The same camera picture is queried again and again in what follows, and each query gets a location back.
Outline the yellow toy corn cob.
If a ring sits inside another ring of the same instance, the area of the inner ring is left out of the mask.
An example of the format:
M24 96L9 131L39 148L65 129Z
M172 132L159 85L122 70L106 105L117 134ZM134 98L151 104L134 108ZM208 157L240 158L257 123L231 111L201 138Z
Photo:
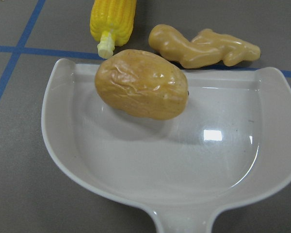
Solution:
M132 33L135 0L96 0L90 15L90 33L98 42L99 57L109 59L115 47L125 45Z

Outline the beige plastic dustpan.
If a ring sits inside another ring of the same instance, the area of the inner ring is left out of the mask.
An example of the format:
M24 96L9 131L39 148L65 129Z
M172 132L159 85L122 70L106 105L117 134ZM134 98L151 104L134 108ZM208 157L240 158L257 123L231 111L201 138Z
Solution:
M291 182L291 89L276 68L188 70L178 117L137 118L97 95L98 65L55 63L41 126L59 169L147 212L159 233L209 233L223 211Z

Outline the tan toy ginger root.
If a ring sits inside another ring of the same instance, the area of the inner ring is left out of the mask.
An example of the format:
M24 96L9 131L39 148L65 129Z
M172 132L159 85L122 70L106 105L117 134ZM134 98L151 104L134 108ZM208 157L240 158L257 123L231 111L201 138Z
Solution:
M186 69L210 66L220 61L231 67L242 61L255 61L261 56L258 46L211 29L203 29L189 41L174 27L160 24L151 30L148 42L163 58Z

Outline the brown toy potato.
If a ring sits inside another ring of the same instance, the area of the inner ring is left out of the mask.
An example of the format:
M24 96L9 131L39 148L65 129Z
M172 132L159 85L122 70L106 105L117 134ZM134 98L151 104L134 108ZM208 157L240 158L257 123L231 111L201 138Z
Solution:
M96 72L95 87L107 105L134 117L156 120L180 115L189 97L184 73L143 50L123 50L104 61Z

